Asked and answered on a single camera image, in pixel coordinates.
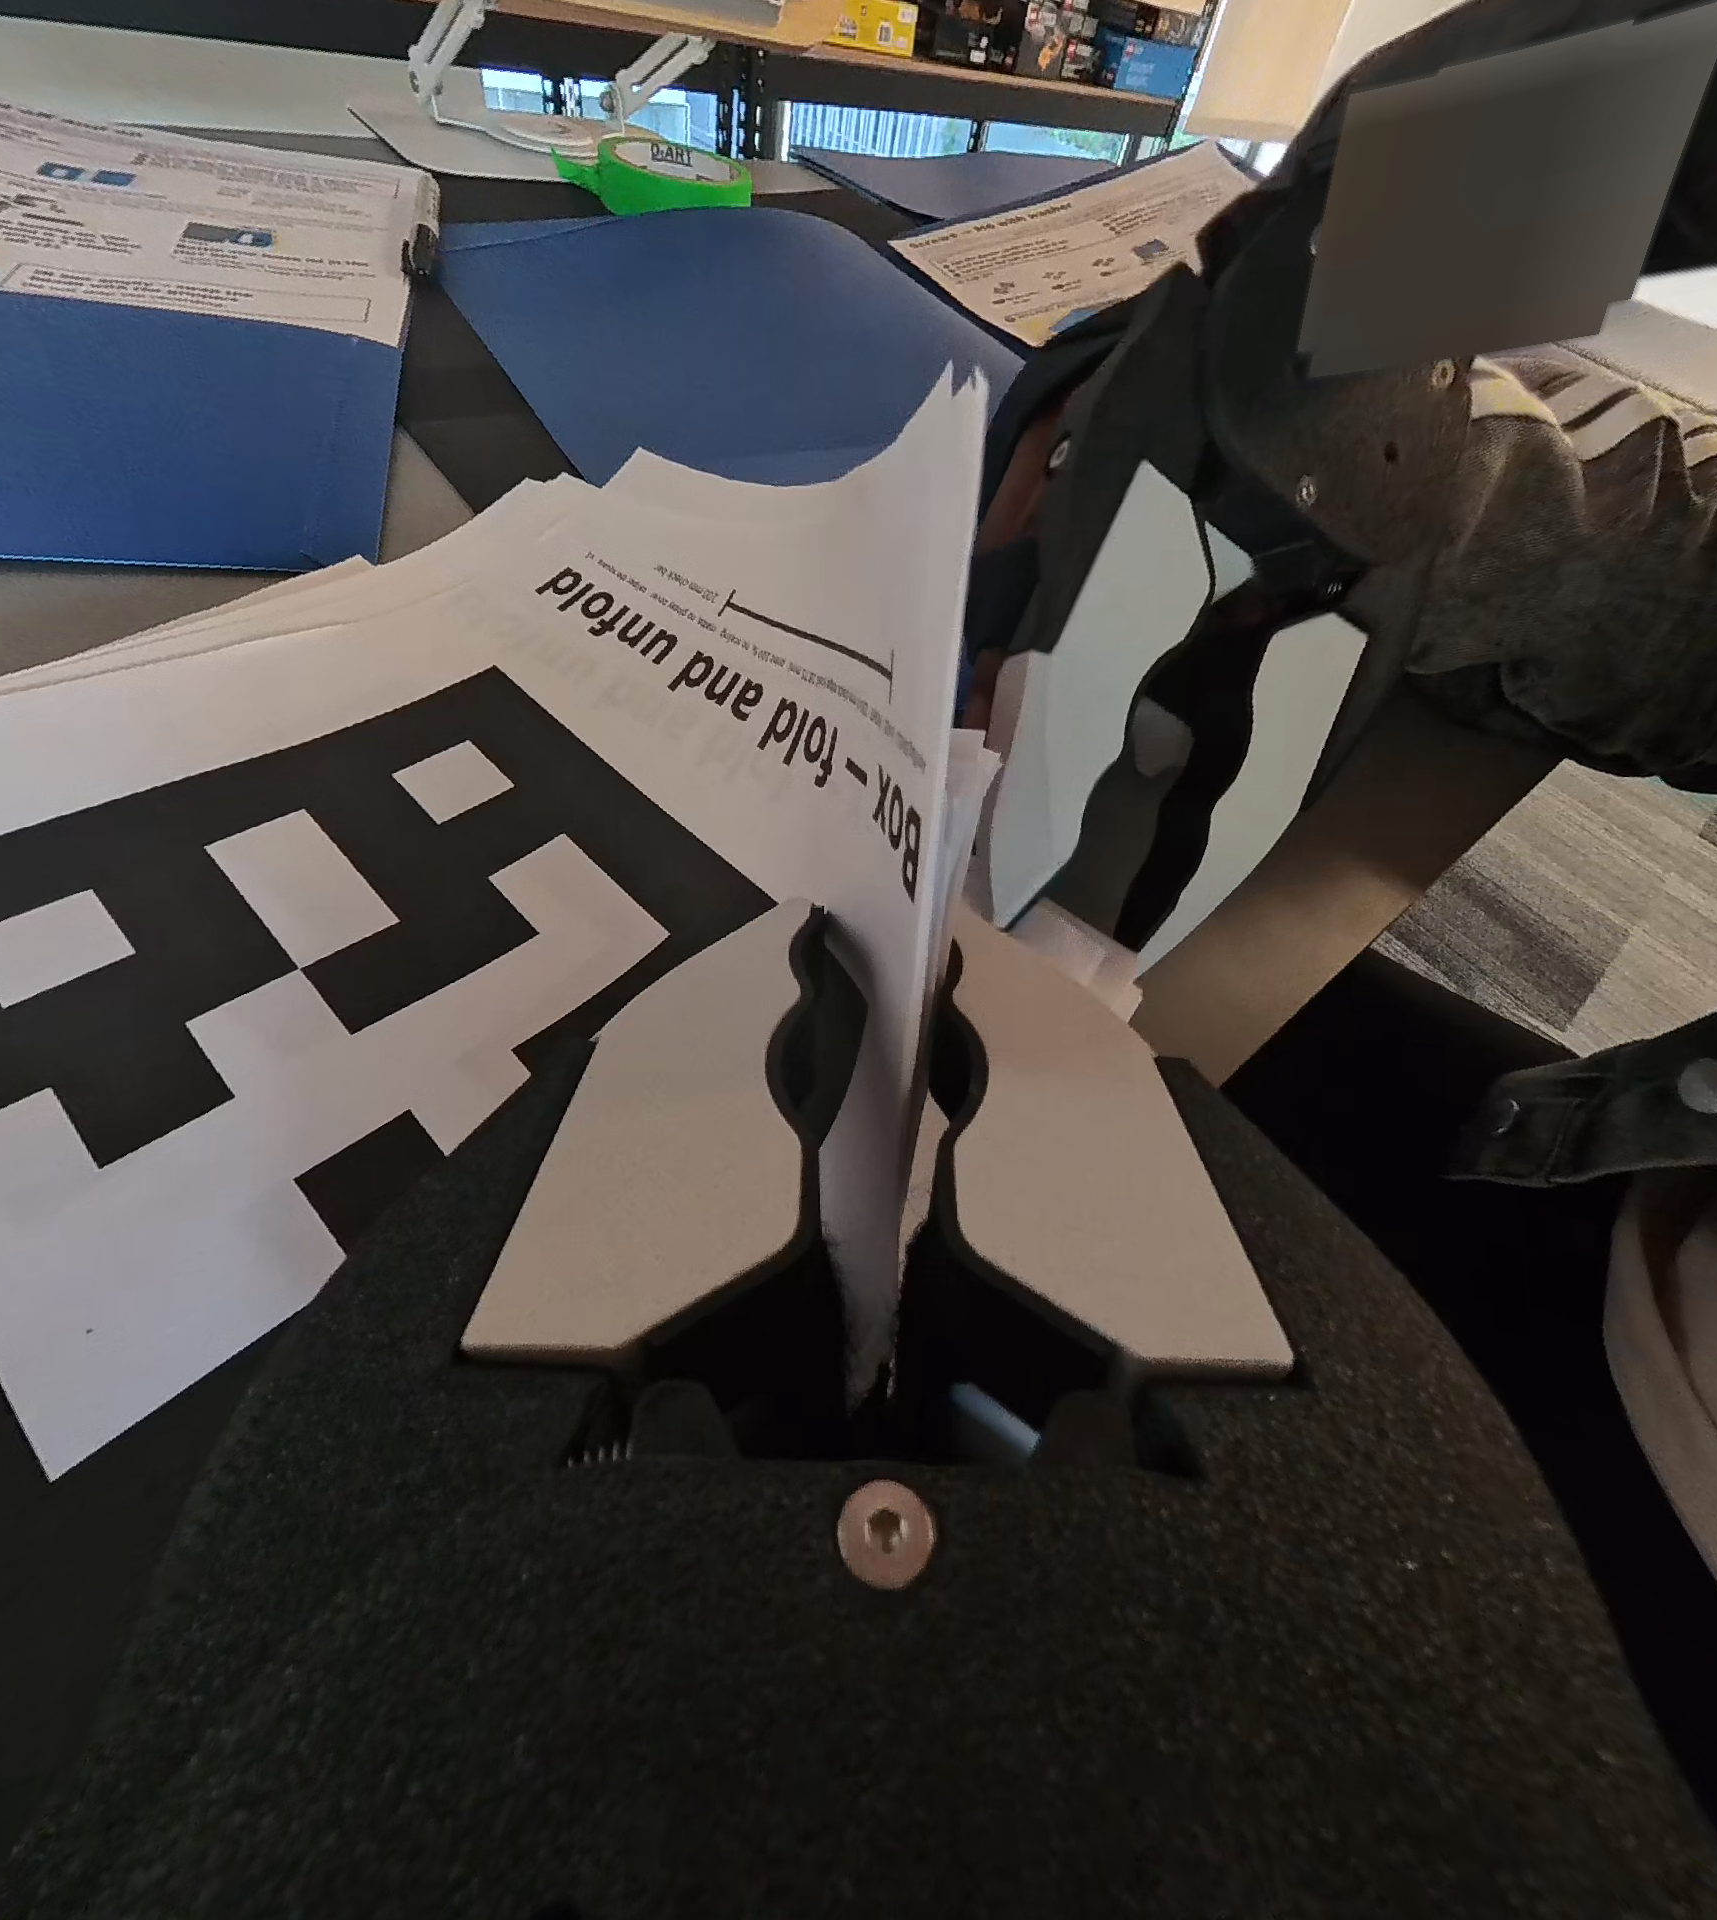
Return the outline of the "white articulated stand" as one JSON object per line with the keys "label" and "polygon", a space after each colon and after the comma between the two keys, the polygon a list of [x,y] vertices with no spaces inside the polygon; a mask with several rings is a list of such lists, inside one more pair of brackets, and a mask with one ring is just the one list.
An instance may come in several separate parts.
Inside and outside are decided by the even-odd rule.
{"label": "white articulated stand", "polygon": [[484,37],[489,0],[444,0],[426,30],[407,50],[407,95],[416,117],[444,132],[484,132],[513,152],[573,152],[589,164],[605,132],[633,132],[639,111],[653,111],[671,78],[684,78],[725,37],[769,37],[782,18],[782,0],[738,0],[738,5],[671,5],[680,30],[654,37],[614,78],[605,85],[605,118],[580,117],[536,117],[531,132],[507,118],[489,118],[484,111],[463,118],[444,111],[444,85],[463,61],[463,50]]}

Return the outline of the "printed instruction sheet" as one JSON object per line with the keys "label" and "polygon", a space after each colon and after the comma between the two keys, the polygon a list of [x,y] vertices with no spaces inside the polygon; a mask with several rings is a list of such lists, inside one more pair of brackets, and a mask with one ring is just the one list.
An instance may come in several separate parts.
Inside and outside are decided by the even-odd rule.
{"label": "printed instruction sheet", "polygon": [[0,286],[403,352],[416,167],[132,132],[0,98]]}
{"label": "printed instruction sheet", "polygon": [[1165,269],[1194,269],[1200,231],[1247,188],[1251,173],[1200,142],[1028,207],[896,236],[895,257],[973,325],[1038,352],[1047,335],[1136,303]]}

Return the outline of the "dark blue paper folder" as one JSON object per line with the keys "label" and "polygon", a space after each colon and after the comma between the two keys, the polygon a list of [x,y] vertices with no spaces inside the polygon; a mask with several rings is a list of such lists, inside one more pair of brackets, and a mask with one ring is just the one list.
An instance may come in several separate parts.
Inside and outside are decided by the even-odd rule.
{"label": "dark blue paper folder", "polygon": [[1162,196],[1237,196],[1247,173],[1237,164],[1209,164],[1209,150],[1155,152],[1136,167],[1074,164],[1074,152],[841,152],[796,150],[796,164],[867,200],[884,200],[928,231],[992,219],[1003,207],[1038,207],[1064,196],[1108,196],[1121,207]]}

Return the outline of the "green tape roll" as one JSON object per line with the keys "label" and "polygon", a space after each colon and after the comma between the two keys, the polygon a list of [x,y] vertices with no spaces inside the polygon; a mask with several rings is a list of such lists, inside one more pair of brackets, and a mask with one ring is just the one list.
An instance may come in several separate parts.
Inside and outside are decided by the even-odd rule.
{"label": "green tape roll", "polygon": [[589,152],[552,150],[554,173],[605,218],[750,207],[750,167],[663,132],[605,132]]}

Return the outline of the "grey card sheet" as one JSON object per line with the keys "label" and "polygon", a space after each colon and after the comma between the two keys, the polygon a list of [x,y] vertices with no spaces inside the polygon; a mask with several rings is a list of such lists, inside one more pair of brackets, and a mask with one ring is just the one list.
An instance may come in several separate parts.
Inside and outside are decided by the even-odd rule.
{"label": "grey card sheet", "polygon": [[580,117],[499,117],[456,85],[421,111],[416,95],[366,95],[350,117],[421,173],[463,184],[554,184],[554,152],[589,164],[605,118]]}

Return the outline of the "person's right forearm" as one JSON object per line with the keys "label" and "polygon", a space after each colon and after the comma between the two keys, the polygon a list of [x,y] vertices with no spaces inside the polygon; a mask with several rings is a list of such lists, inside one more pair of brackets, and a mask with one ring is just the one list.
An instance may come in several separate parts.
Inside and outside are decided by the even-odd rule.
{"label": "person's right forearm", "polygon": [[1576,352],[1466,363],[1440,544],[1345,620],[1457,726],[1717,794],[1717,409]]}

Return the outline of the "row of colourful boxes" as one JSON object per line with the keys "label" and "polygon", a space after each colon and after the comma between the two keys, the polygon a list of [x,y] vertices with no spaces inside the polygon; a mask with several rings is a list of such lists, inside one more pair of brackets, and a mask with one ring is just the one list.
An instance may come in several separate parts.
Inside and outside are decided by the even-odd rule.
{"label": "row of colourful boxes", "polygon": [[848,0],[823,50],[1184,98],[1215,0]]}

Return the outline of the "person's dark denim jacket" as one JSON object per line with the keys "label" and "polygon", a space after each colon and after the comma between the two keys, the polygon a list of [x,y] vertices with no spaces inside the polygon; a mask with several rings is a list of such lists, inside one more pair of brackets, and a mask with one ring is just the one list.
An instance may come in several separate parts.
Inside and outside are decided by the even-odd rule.
{"label": "person's dark denim jacket", "polygon": [[1717,1016],[1503,1075],[1449,1152],[1457,1182],[1503,1188],[1576,1188],[1651,1168],[1717,1168]]}

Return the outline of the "stack of printed white papers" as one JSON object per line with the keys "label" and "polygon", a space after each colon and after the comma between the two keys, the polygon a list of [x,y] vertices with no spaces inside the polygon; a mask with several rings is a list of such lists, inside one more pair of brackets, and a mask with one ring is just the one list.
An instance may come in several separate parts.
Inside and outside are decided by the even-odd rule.
{"label": "stack of printed white papers", "polygon": [[[342,623],[0,691],[0,1916],[1162,1916],[1178,1488],[841,1511],[896,1322],[983,382],[521,483]],[[478,1361],[605,1022],[807,902],[848,1367]]]}

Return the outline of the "beige window blind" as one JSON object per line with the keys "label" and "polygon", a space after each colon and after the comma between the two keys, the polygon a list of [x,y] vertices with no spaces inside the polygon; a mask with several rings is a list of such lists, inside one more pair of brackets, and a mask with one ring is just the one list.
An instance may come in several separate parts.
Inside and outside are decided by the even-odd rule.
{"label": "beige window blind", "polygon": [[1429,0],[1223,0],[1184,98],[1184,132],[1294,142],[1316,98],[1382,42],[1424,30]]}

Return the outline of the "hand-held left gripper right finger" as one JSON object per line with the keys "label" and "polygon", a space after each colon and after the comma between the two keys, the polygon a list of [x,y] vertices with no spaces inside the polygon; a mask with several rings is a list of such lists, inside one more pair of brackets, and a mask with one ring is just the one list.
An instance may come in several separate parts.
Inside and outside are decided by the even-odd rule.
{"label": "hand-held left gripper right finger", "polygon": [[1155,1046],[1050,960],[957,918],[968,1114],[929,1197],[957,1260],[1047,1338],[1047,1384],[1294,1367]]}

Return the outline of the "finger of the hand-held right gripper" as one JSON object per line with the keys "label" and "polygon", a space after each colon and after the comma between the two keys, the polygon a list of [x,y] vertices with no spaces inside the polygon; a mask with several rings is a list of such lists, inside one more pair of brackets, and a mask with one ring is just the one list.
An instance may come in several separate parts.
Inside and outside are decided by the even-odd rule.
{"label": "finger of the hand-held right gripper", "polygon": [[1142,687],[1209,603],[1209,525],[1178,483],[1142,463],[1057,635],[996,673],[992,924],[1013,924],[1064,876],[1088,800],[1127,754]]}
{"label": "finger of the hand-held right gripper", "polygon": [[1209,673],[1184,705],[1194,754],[1121,906],[1121,937],[1142,970],[1173,953],[1301,821],[1364,653],[1365,635],[1320,613],[1272,635],[1239,635]]}

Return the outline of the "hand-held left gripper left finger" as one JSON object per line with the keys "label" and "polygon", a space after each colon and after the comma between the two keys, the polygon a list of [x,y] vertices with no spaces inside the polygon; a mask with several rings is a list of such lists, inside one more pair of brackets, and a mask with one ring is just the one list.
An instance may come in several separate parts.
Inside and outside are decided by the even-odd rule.
{"label": "hand-held left gripper left finger", "polygon": [[816,1151],[867,997],[823,924],[782,902],[605,1022],[463,1356],[848,1367]]}

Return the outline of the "wooden shelf rack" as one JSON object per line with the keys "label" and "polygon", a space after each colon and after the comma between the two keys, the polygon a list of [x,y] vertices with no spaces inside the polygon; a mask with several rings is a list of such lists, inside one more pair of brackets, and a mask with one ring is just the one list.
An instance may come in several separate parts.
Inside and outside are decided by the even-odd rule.
{"label": "wooden shelf rack", "polygon": [[996,68],[896,61],[823,42],[841,5],[769,5],[765,18],[725,5],[573,5],[573,0],[500,0],[531,68],[594,75],[605,111],[639,111],[663,85],[703,85],[725,111],[734,152],[779,152],[788,142],[788,98],[816,111],[884,111],[884,117],[957,117],[1013,127],[1090,127],[1090,132],[1162,132],[1184,127],[1184,95],[1127,95],[1028,78]]}

